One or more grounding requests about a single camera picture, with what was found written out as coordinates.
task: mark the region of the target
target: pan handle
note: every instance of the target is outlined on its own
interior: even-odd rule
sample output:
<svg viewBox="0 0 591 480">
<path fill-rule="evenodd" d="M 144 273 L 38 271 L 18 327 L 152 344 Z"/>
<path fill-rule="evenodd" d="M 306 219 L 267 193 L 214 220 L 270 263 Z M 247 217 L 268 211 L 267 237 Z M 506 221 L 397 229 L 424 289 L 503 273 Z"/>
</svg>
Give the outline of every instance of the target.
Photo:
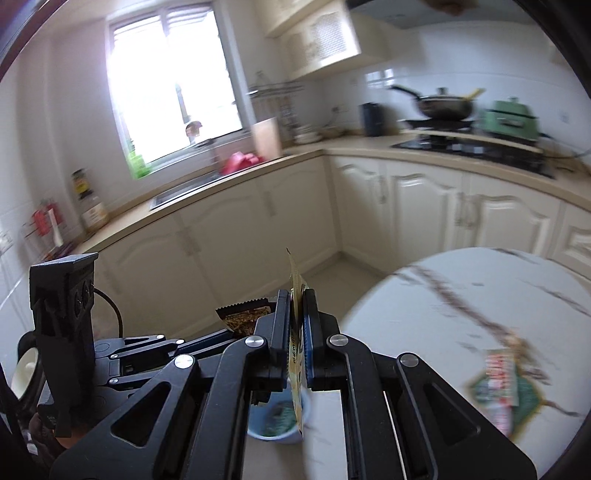
<svg viewBox="0 0 591 480">
<path fill-rule="evenodd" d="M 411 88 L 403 87 L 402 85 L 390 85 L 390 87 L 388 87 L 388 88 L 390 90 L 400 90 L 401 92 L 404 92 L 404 93 L 407 93 L 409 95 L 412 95 L 417 100 L 420 100 L 422 98 L 421 94 L 418 93 L 417 91 L 412 90 Z"/>
</svg>

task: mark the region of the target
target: white marble table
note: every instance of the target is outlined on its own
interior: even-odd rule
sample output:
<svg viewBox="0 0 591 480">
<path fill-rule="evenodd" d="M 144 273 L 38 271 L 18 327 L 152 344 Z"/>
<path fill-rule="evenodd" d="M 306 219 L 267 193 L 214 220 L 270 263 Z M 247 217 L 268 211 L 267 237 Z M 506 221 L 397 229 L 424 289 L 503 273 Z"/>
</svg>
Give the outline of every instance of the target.
<svg viewBox="0 0 591 480">
<path fill-rule="evenodd" d="M 384 355 L 418 354 L 481 411 L 472 385 L 484 373 L 486 351 L 513 348 L 522 378 L 539 397 L 513 440 L 538 476 L 568 447 L 591 408 L 591 296 L 539 257 L 470 248 L 427 258 L 370 291 L 343 333 Z M 304 438 L 310 480 L 346 478 L 339 397 L 314 395 Z"/>
</svg>

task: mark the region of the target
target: gas stove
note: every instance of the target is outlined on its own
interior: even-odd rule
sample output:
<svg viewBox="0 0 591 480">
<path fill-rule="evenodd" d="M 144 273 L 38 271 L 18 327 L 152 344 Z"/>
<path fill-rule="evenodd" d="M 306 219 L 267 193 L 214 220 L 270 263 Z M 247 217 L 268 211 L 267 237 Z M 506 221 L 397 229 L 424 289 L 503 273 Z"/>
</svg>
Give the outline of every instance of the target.
<svg viewBox="0 0 591 480">
<path fill-rule="evenodd" d="M 455 137 L 453 134 L 420 134 L 414 140 L 392 145 L 392 148 L 425 150 L 436 153 L 460 155 L 478 160 L 488 160 L 510 167 L 520 168 L 553 179 L 554 175 L 547 165 L 543 151 L 526 145 L 495 143 L 481 137 Z"/>
<path fill-rule="evenodd" d="M 437 130 L 439 132 L 472 132 L 472 120 L 435 120 L 428 118 L 424 120 L 403 120 L 413 130 Z"/>
</svg>

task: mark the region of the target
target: wok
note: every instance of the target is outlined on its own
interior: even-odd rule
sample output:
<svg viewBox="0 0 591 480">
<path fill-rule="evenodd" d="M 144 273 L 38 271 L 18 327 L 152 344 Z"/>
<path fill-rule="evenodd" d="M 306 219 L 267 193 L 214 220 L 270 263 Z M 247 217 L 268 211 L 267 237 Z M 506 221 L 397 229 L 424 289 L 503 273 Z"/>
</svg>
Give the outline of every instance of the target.
<svg viewBox="0 0 591 480">
<path fill-rule="evenodd" d="M 460 97 L 449 95 L 444 87 L 438 88 L 438 95 L 423 96 L 420 93 L 401 85 L 391 85 L 391 90 L 412 95 L 416 99 L 417 108 L 427 117 L 435 120 L 459 121 L 468 118 L 473 111 L 472 100 L 479 96 L 484 89 L 475 90 L 472 94 Z"/>
</svg>

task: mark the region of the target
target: black cable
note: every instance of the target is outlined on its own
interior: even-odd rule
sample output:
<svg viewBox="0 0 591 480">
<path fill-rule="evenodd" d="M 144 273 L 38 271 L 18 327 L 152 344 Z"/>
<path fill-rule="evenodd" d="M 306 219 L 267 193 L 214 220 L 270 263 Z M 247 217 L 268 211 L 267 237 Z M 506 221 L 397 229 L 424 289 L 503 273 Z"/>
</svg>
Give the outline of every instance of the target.
<svg viewBox="0 0 591 480">
<path fill-rule="evenodd" d="M 123 319 L 121 318 L 121 312 L 117 308 L 117 305 L 115 305 L 115 302 L 113 300 L 111 300 L 105 292 L 100 291 L 96 287 L 95 287 L 95 293 L 98 294 L 99 297 L 104 298 L 105 301 L 109 305 L 111 305 L 111 308 L 113 308 L 113 310 L 115 311 L 115 314 L 117 315 L 117 322 L 119 322 L 119 338 L 123 338 Z"/>
<path fill-rule="evenodd" d="M 555 148 L 558 146 L 558 141 L 554 137 L 552 137 L 551 135 L 548 135 L 548 134 L 540 134 L 540 136 L 541 137 L 544 137 L 544 138 L 549 138 L 549 139 L 553 140 L 554 141 L 554 147 Z M 584 151 L 583 153 L 578 153 L 576 155 L 571 155 L 569 157 L 550 157 L 548 155 L 544 155 L 544 157 L 545 158 L 556 158 L 558 160 L 571 160 L 571 159 L 574 159 L 574 158 L 584 157 L 586 155 L 589 155 L 590 153 L 591 153 L 591 148 L 588 149 L 588 150 L 586 150 L 586 151 Z"/>
</svg>

